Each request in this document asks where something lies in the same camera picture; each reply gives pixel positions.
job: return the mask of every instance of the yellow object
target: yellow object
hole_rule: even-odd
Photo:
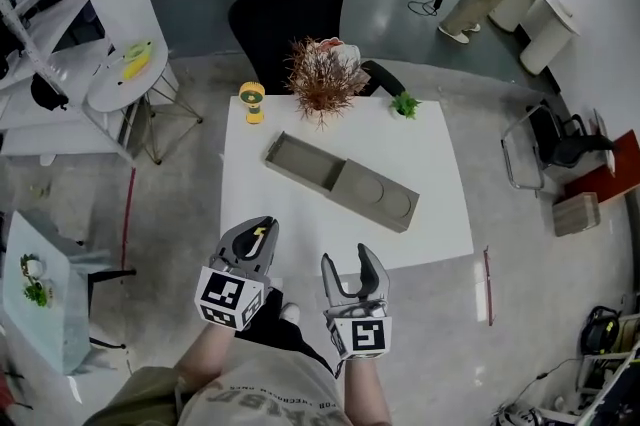
[[[132,45],[124,55],[127,66],[124,68],[123,78],[125,81],[135,78],[151,60],[151,50],[153,44],[150,40]]]
[[[265,96],[264,87],[260,83],[249,81],[240,87],[240,100],[247,105],[247,122],[259,124],[264,120],[264,113],[260,109],[260,103]]]

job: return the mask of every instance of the person's arm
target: person's arm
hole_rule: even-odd
[[[176,364],[189,390],[197,391],[222,373],[235,330],[208,324]]]
[[[344,411],[354,426],[391,426],[391,414],[370,358],[348,360],[344,378]]]

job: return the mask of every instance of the gray cardboard box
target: gray cardboard box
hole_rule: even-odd
[[[404,232],[420,195],[350,159],[285,132],[270,147],[269,168],[396,232]]]
[[[581,193],[553,206],[556,236],[576,234],[600,224],[600,207],[595,193]]]

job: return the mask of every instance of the potted plant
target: potted plant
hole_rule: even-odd
[[[416,109],[420,101],[415,100],[406,90],[400,95],[396,95],[391,101],[391,111],[402,115],[404,118],[414,120],[416,118]]]
[[[46,307],[48,301],[47,290],[36,280],[29,278],[29,282],[30,284],[24,289],[24,295],[28,300],[35,302],[38,307]]]
[[[345,57],[340,41],[318,43],[313,39],[293,45],[293,68],[288,88],[298,96],[305,118],[323,128],[329,117],[342,115],[353,97],[367,84],[359,58]]]

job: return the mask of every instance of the white wall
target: white wall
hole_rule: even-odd
[[[640,137],[640,0],[560,1],[581,31],[549,66],[569,109],[588,118],[596,107],[612,137]],[[524,23],[529,34],[535,18]]]

